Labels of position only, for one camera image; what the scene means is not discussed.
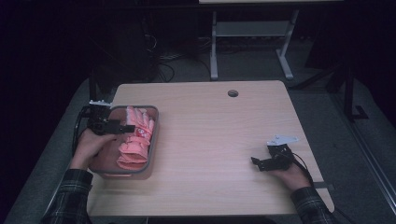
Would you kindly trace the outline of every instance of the sleeve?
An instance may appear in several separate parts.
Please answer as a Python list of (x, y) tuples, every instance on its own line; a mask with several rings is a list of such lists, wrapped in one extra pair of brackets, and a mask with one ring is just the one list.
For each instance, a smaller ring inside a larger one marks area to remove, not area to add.
[(308, 187), (295, 190), (291, 194), (291, 200), (304, 224), (339, 223), (314, 188)]
[(87, 221), (87, 199), (92, 174), (84, 170), (67, 170), (54, 201), (41, 223), (81, 223)]

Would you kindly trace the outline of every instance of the floor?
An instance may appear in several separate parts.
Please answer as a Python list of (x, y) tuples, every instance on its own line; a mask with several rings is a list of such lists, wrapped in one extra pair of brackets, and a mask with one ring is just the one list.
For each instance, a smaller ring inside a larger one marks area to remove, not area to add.
[[(286, 80), (283, 77), (276, 59), (275, 49), (282, 43), (282, 39), (249, 40), (250, 44), (245, 45), (243, 49), (240, 48), (240, 40), (223, 41), (218, 57), (219, 81), (278, 79), (282, 80), (286, 86), (293, 86), (320, 72), (318, 69), (304, 67), (312, 46), (310, 40), (295, 39), (290, 44), (287, 58), (295, 75), (293, 80)], [(168, 53), (167, 56), (176, 54), (177, 52)], [(164, 77), (157, 77), (154, 82), (168, 80), (172, 76), (172, 69), (175, 73), (170, 82), (210, 81), (207, 52), (195, 58), (181, 57), (164, 63), (167, 66), (160, 66)], [(346, 214), (356, 223), (394, 223), (395, 213), (390, 209), (386, 197), (375, 180), (374, 173), (363, 156), (360, 144), (355, 140), (351, 123), (345, 119), (342, 109), (338, 106), (342, 102), (342, 91), (336, 94), (327, 93), (324, 88), (327, 81), (328, 78), (325, 77), (304, 90), (289, 91), (289, 94), (317, 159), (319, 169), (329, 185), (334, 204), (341, 211), (336, 211), (334, 214), (341, 223), (349, 223), (341, 213)], [(103, 97), (111, 101), (113, 94), (114, 92)], [(6, 223), (37, 223), (45, 212), (70, 158), (68, 149), (74, 120), (79, 110), (87, 104), (89, 97), (88, 81), (85, 80), (67, 107), (31, 177), (9, 213)], [(392, 186), (395, 186), (396, 167), (392, 158), (396, 158), (396, 151), (393, 150), (396, 147), (396, 132), (375, 106), (370, 92), (359, 81), (355, 82), (354, 103), (361, 105), (370, 119), (357, 120), (353, 127), (359, 129), (388, 175)], [(205, 219), (204, 223), (212, 223), (213, 220), (216, 220), (215, 223), (264, 223), (264, 217), (239, 218), (228, 222), (226, 218), (217, 217), (217, 219)], [(300, 223), (296, 215), (268, 218), (276, 223)], [(159, 217), (149, 219), (92, 217), (92, 222), (175, 223), (175, 220)]]

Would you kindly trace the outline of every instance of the hand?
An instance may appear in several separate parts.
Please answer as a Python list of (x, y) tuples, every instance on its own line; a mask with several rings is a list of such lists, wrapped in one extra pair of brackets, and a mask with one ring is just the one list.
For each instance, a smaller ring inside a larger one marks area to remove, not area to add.
[(277, 176), (291, 191), (311, 187), (311, 184), (304, 172), (294, 163), (292, 163), (290, 168), (286, 171), (274, 170), (269, 171), (268, 174)]
[(86, 129), (78, 139), (76, 153), (70, 163), (70, 169), (87, 170), (92, 158), (110, 140), (115, 140), (115, 134), (96, 135)]

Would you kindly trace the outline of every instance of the pink object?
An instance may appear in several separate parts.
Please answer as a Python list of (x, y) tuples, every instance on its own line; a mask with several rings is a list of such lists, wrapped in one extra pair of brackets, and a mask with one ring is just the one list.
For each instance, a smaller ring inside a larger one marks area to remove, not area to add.
[(126, 123), (134, 125), (134, 133), (126, 133), (124, 143), (119, 147), (121, 153), (117, 165), (122, 169), (138, 170), (148, 161), (149, 145), (154, 130), (154, 120), (145, 112), (133, 108), (126, 108)]

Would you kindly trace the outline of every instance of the wooden table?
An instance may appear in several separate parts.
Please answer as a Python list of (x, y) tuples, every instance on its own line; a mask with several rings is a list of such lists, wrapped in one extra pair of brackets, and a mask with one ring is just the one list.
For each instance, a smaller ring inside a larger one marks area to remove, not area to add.
[(231, 3), (315, 3), (343, 0), (199, 0), (201, 4), (231, 4)]
[[(228, 91), (238, 91), (230, 97)], [(250, 157), (268, 159), (275, 134), (289, 144), (315, 182), (318, 165), (280, 81), (121, 85), (113, 105), (155, 105), (160, 111), (152, 175), (108, 180), (94, 175), (90, 216), (230, 216), (295, 213), (290, 193), (259, 172)], [(329, 209), (327, 189), (318, 192)]]

